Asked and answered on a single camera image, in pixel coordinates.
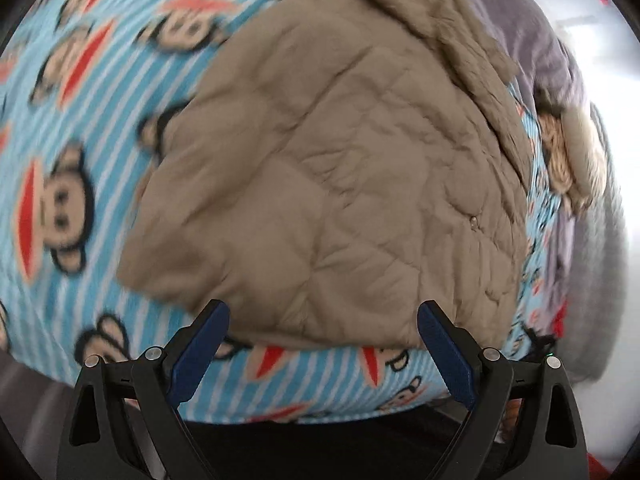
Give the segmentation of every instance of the fleece blanket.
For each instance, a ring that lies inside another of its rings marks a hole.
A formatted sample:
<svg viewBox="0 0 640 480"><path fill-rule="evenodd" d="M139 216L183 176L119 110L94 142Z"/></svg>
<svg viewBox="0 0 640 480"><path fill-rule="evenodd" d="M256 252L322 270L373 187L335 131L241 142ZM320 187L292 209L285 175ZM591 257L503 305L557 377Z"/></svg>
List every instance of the fleece blanket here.
<svg viewBox="0 0 640 480"><path fill-rule="evenodd" d="M85 356L137 357L190 317L115 279L152 164L138 137L188 100L225 36L277 0L38 0L0 60L0 344L73 383ZM535 118L529 136L527 256L502 350L527 353L558 198ZM435 402L447 391L428 352L246 348L229 340L189 420L337 422Z"/></svg>

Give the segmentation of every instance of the black object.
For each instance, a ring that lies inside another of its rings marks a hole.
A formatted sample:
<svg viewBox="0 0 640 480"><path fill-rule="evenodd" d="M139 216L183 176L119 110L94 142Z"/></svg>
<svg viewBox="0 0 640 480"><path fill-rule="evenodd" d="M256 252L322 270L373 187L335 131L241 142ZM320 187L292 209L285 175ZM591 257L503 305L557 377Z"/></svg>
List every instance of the black object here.
<svg viewBox="0 0 640 480"><path fill-rule="evenodd" d="M58 478L150 478L130 431L124 399L138 400L170 478L218 478L176 408L195 392L228 322L226 305L211 301L164 349L153 347L136 360L113 364L89 357L76 383L63 431ZM470 409L430 479L478 478L509 398L523 399L523 403L498 478L588 478L580 418L558 359L549 357L542 364L512 362L496 349L482 350L465 330L452 325L434 301L420 306L417 322L452 396ZM12 460L20 457L14 453ZM33 473L26 461L16 464L14 470L22 467Z"/></svg>

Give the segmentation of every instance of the puffer jacket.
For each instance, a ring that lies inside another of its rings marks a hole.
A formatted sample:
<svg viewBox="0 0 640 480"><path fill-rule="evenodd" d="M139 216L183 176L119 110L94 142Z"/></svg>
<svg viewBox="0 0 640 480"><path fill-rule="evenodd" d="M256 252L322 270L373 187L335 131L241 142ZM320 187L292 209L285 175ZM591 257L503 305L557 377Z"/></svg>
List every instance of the puffer jacket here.
<svg viewBox="0 0 640 480"><path fill-rule="evenodd" d="M284 0L168 125L125 285L289 348L420 348L437 300L500 347L526 252L515 66L465 0Z"/></svg>

